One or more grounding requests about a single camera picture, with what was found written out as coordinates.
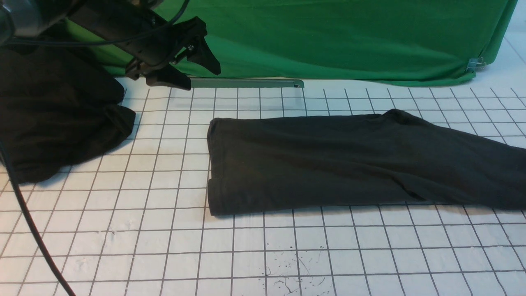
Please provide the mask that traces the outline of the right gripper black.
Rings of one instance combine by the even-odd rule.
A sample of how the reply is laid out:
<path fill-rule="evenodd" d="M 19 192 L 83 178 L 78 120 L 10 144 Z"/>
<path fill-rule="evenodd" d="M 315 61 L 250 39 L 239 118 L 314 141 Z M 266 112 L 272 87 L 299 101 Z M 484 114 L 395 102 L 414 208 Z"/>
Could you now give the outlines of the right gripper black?
<path fill-rule="evenodd" d="M 174 67 L 184 58 L 220 75 L 221 64 L 205 41 L 207 34 L 205 22 L 194 17 L 133 42 L 128 48 L 134 58 L 126 65 L 126 77 L 138 79 L 142 76 L 148 86 L 189 91 L 192 88 L 190 77 Z"/>

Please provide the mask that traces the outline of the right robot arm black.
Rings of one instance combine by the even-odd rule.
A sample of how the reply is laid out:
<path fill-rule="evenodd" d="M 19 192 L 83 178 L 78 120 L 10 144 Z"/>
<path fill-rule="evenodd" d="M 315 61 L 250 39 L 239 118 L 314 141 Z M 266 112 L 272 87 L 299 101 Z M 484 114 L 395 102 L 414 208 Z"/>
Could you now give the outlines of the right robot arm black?
<path fill-rule="evenodd" d="M 179 22 L 189 5 L 165 20 L 154 12 L 160 0 L 2 0 L 1 45 L 21 44 L 56 47 L 114 45 L 133 59 L 126 77 L 146 79 L 148 86 L 191 90 L 191 79 L 176 69 L 183 59 L 220 75 L 221 65 L 205 37 L 199 17 Z M 100 37 L 99 42 L 45 41 L 43 32 L 64 19 Z"/>

